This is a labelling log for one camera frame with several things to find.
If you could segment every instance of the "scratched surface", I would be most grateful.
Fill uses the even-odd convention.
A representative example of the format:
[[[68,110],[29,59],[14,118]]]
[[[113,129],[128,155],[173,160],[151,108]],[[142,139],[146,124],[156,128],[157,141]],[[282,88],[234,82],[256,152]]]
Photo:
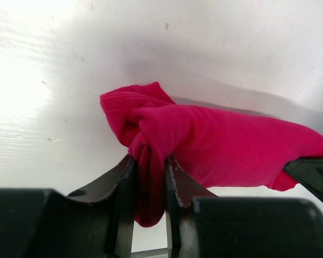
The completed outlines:
[[[99,95],[152,81],[323,134],[323,0],[0,0],[0,187],[67,194],[112,168],[126,149]],[[133,250],[165,247],[163,223],[137,227]]]

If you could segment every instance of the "red cloth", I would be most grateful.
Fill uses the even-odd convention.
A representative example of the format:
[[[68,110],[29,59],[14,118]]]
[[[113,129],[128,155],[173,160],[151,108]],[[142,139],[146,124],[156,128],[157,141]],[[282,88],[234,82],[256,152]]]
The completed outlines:
[[[173,154],[205,187],[279,191],[297,182],[282,171],[299,157],[323,157],[323,136],[302,125],[193,105],[177,105],[155,82],[100,97],[109,125],[139,163],[136,220],[152,226],[164,213],[164,161]]]

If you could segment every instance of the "towel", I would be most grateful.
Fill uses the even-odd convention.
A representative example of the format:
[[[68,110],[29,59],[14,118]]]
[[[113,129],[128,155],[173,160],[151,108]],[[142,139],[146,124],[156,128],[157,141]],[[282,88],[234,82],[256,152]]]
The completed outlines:
[[[323,136],[271,117],[176,104],[158,82],[101,95],[108,123],[138,161],[135,220],[153,226],[165,210],[166,158],[173,154],[204,187],[285,191],[297,181],[282,171],[299,157],[323,157]]]

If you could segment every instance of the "folded cloth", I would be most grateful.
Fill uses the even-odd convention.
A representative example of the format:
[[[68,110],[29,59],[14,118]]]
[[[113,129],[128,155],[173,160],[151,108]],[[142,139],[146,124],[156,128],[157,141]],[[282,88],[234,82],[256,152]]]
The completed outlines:
[[[178,105],[159,83],[100,97],[109,125],[139,166],[136,221],[153,226],[165,209],[164,161],[173,154],[204,187],[285,191],[297,181],[282,171],[299,157],[323,157],[323,136],[271,117]]]

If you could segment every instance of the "black plastic part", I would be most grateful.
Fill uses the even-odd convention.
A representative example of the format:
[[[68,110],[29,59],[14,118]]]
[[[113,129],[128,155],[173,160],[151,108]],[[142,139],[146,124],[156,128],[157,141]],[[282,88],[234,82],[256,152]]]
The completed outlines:
[[[323,159],[294,160],[284,171],[323,202]]]
[[[323,215],[307,200],[213,197],[174,157],[166,189],[169,257],[323,257]]]
[[[137,166],[126,156],[68,198],[0,190],[0,257],[130,257]]]

